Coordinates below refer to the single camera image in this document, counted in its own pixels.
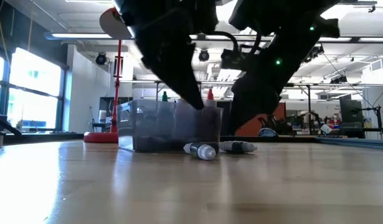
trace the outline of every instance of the camera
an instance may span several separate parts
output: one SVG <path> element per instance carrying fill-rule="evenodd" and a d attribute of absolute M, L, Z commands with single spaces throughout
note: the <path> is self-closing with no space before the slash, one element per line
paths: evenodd
<path fill-rule="evenodd" d="M 200 62 L 207 62 L 209 60 L 208 50 L 202 49 L 201 52 L 199 53 L 198 59 Z"/>
<path fill-rule="evenodd" d="M 97 65 L 105 65 L 106 64 L 106 53 L 100 52 L 96 58 Z"/>

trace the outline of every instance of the small bottle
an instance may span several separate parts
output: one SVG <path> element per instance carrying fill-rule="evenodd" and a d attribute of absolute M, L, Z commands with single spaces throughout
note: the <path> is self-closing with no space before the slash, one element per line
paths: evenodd
<path fill-rule="evenodd" d="M 222 151 L 232 154 L 244 154 L 258 149 L 258 147 L 254 146 L 252 143 L 242 141 L 221 142 L 219 143 L 219 148 Z"/>
<path fill-rule="evenodd" d="M 157 113 L 157 127 L 158 127 L 158 136 L 171 139 L 172 132 L 174 127 L 174 106 L 172 103 L 168 102 L 168 96 L 166 91 L 162 96 L 162 102 L 158 103 L 158 113 Z"/>
<path fill-rule="evenodd" d="M 189 143 L 183 147 L 187 154 L 205 161 L 211 161 L 216 157 L 216 150 L 209 145 L 201 143 Z"/>
<path fill-rule="evenodd" d="M 219 142 L 222 129 L 221 111 L 217 109 L 212 89 L 208 92 L 205 108 L 201 111 L 198 124 L 198 135 L 204 142 Z"/>
<path fill-rule="evenodd" d="M 164 94 L 162 95 L 162 102 L 168 102 L 168 95 L 166 94 L 166 91 L 164 91 Z"/>

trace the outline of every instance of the clear plastic bin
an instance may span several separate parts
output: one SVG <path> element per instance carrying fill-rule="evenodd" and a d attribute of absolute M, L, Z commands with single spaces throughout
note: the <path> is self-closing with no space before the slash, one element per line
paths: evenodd
<path fill-rule="evenodd" d="M 119 147 L 136 152 L 181 152 L 189 142 L 219 143 L 223 109 L 133 100 L 118 108 Z"/>

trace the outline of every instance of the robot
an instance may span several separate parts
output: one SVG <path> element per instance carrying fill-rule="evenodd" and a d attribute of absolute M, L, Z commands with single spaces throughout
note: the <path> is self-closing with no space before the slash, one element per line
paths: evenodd
<path fill-rule="evenodd" d="M 257 114 L 274 112 L 282 89 L 320 37 L 340 36 L 338 20 L 320 15 L 341 0 L 238 0 L 229 23 L 238 30 L 249 27 L 257 32 L 247 54 L 231 34 L 215 31 L 216 5 L 221 2 L 114 0 L 146 68 L 197 110 L 204 104 L 191 66 L 196 45 L 190 35 L 225 35 L 233 41 L 233 49 L 224 50 L 222 60 L 228 68 L 246 72 L 232 87 L 230 129 L 234 133 Z M 261 38 L 271 33 L 275 34 L 272 42 L 261 49 Z"/>

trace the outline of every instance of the red pole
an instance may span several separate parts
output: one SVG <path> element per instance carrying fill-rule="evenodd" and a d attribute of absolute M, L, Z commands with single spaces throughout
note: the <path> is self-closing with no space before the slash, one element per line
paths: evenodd
<path fill-rule="evenodd" d="M 118 44 L 118 60 L 116 61 L 116 81 L 115 81 L 115 97 L 114 97 L 114 106 L 112 109 L 112 119 L 111 119 L 111 133 L 118 132 L 118 122 L 116 120 L 116 106 L 118 106 L 118 92 L 119 92 L 119 76 L 121 69 L 121 51 L 122 51 L 122 40 L 119 40 Z"/>

